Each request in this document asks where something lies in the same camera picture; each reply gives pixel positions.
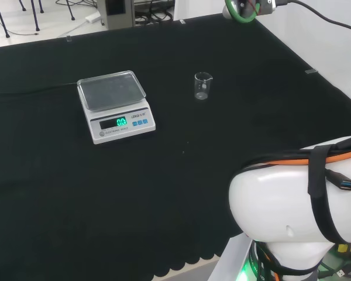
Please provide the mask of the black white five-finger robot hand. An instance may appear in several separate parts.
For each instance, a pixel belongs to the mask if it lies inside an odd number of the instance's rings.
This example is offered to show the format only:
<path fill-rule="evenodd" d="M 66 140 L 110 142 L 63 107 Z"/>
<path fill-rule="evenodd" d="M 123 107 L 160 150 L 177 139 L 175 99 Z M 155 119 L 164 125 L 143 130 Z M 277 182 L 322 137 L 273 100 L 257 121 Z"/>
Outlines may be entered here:
<path fill-rule="evenodd" d="M 260 12 L 260 1 L 225 1 L 223 8 L 224 17 L 238 23 L 250 23 L 260 15 Z"/>

